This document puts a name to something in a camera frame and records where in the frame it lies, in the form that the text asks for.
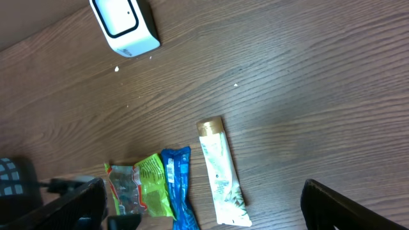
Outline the blue snack packet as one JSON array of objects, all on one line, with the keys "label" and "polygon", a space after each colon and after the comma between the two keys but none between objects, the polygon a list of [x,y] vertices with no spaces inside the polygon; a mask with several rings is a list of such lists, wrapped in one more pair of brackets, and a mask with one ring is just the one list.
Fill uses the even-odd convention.
[{"label": "blue snack packet", "polygon": [[161,151],[167,190],[174,214],[173,230],[200,230],[189,202],[190,153],[189,146]]}]

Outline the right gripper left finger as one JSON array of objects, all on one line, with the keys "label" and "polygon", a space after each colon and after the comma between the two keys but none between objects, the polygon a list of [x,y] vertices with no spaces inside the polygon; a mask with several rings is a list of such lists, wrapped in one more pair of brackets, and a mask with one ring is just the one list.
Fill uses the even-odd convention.
[{"label": "right gripper left finger", "polygon": [[48,183],[5,181],[7,185],[45,187],[60,197],[5,224],[1,229],[100,229],[106,217],[107,194],[102,178],[87,182],[53,178]]}]

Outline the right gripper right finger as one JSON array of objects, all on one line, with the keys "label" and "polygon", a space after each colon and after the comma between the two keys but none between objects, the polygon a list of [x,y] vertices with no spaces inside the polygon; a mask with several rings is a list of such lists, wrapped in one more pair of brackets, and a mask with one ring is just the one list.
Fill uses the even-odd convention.
[{"label": "right gripper right finger", "polygon": [[308,230],[408,230],[312,179],[304,183],[300,207]]}]

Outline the green red snack packet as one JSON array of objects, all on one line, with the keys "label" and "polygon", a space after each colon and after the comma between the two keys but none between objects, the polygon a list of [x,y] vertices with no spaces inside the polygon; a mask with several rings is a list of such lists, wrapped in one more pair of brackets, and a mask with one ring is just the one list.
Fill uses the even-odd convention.
[{"label": "green red snack packet", "polygon": [[175,218],[159,154],[134,165],[105,164],[104,167],[118,215]]}]

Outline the white bamboo cream tube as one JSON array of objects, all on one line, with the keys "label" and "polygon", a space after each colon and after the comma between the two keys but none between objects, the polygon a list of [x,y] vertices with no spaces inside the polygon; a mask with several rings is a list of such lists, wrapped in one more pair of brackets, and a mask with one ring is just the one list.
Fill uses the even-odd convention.
[{"label": "white bamboo cream tube", "polygon": [[252,221],[236,175],[227,135],[219,116],[197,123],[218,224],[250,227]]}]

